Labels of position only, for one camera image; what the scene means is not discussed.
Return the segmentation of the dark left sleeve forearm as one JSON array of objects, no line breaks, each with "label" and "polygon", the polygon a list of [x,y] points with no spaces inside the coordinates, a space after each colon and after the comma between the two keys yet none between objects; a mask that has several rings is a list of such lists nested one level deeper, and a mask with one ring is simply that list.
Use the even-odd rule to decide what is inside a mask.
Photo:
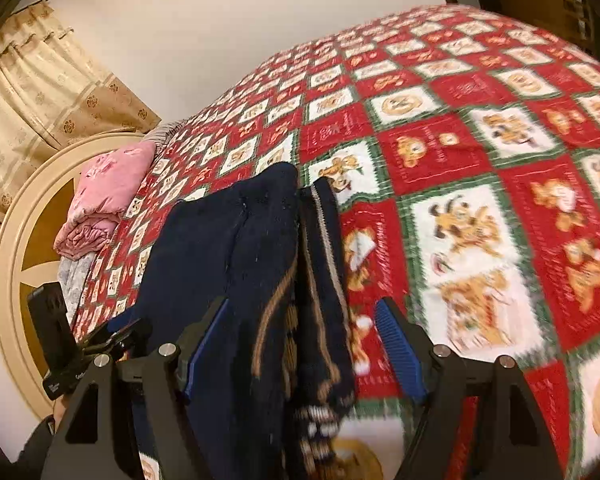
[{"label": "dark left sleeve forearm", "polygon": [[16,478],[40,480],[48,449],[55,435],[53,415],[45,417],[36,426],[15,462]]}]

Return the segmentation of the person left hand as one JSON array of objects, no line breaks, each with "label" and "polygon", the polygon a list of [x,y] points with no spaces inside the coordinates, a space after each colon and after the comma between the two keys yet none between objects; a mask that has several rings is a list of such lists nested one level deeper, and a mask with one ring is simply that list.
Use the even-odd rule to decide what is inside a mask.
[{"label": "person left hand", "polygon": [[65,416],[65,412],[71,402],[72,394],[66,393],[54,401],[53,404],[53,419],[54,419],[54,431],[57,431],[60,427],[61,421]]}]

